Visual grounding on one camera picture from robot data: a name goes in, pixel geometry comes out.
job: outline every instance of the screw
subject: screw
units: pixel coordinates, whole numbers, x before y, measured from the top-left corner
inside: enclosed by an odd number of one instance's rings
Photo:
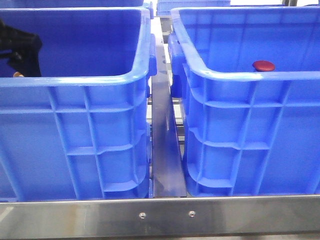
[[[139,213],[139,218],[145,219],[147,217],[147,214],[145,212],[140,212]]]
[[[188,213],[190,218],[194,218],[196,216],[196,212],[195,211],[189,211]]]

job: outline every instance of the plastic crate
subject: plastic crate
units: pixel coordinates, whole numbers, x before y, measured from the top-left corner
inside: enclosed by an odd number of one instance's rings
[[[320,193],[320,8],[171,11],[193,196]],[[255,72],[268,60],[273,72]]]
[[[143,7],[154,18],[150,0],[1,0],[0,9],[13,8],[80,8],[80,7]]]
[[[170,10],[185,7],[227,7],[230,0],[158,0],[156,15],[169,16]]]
[[[0,61],[0,201],[148,196],[146,78],[157,72],[149,11],[0,15],[42,40],[42,77],[12,78]]]

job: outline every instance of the metal frame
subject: metal frame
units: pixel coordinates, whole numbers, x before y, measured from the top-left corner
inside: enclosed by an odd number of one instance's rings
[[[158,75],[152,78],[155,198],[0,203],[0,239],[283,233],[320,236],[320,195],[185,197],[160,18],[152,20],[152,29],[158,61]]]

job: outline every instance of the red cap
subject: red cap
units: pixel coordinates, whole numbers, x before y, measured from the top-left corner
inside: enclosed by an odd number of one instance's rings
[[[272,62],[265,60],[255,61],[253,67],[258,72],[271,72],[276,69],[276,66]]]

